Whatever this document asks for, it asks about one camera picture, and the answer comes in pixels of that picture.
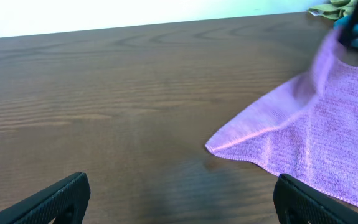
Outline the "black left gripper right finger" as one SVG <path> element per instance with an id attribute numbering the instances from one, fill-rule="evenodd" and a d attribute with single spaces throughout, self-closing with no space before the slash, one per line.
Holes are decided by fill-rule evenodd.
<path id="1" fill-rule="evenodd" d="M 358 213 L 288 174 L 273 191 L 280 224 L 358 224 Z"/>

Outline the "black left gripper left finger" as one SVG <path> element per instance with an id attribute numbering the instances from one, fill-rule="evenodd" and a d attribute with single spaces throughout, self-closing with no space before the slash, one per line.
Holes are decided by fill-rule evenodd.
<path id="1" fill-rule="evenodd" d="M 81 224 L 90 199 L 84 172 L 76 172 L 0 211 L 0 224 Z"/>

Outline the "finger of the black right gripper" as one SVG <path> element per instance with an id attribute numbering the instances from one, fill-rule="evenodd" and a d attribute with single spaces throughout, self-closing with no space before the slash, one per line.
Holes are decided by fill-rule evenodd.
<path id="1" fill-rule="evenodd" d="M 349 22 L 342 28 L 339 36 L 339 42 L 344 47 L 349 47 L 351 40 L 358 37 L 358 34 L 353 33 L 353 27 L 358 23 L 358 2 L 354 8 Z"/>

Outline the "purple microfiber cloth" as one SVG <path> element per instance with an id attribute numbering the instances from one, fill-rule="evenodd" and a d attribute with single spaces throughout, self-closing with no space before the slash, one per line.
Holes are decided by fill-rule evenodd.
<path id="1" fill-rule="evenodd" d="M 309 70 L 222 126 L 208 151 L 289 174 L 358 207 L 358 67 L 340 60 L 338 36 L 328 33 Z"/>

